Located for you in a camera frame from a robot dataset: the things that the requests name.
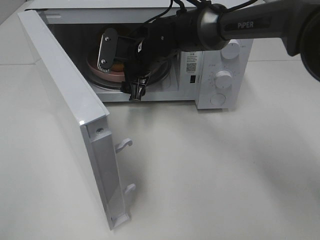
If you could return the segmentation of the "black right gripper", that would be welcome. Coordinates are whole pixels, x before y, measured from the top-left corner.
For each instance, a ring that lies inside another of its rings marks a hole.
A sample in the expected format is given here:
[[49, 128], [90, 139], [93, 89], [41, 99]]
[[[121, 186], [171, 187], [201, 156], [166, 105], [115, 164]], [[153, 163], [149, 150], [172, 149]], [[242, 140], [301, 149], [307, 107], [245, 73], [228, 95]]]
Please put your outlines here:
[[130, 101], [142, 99], [151, 76], [173, 56], [200, 50], [199, 14], [199, 10], [191, 10], [160, 17], [138, 29], [124, 62], [125, 82], [121, 86], [121, 91], [130, 95]]

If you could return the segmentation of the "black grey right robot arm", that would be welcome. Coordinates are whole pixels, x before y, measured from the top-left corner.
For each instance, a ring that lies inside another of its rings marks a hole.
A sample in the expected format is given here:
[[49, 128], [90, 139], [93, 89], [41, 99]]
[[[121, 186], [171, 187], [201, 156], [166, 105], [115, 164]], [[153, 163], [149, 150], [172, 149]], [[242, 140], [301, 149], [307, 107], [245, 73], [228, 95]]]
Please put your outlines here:
[[317, 0], [253, 1], [226, 8], [195, 1], [195, 9], [157, 17], [131, 34], [121, 91], [139, 101], [154, 71], [178, 52], [217, 51], [233, 39], [280, 38], [289, 56], [300, 55], [320, 77], [320, 3]]

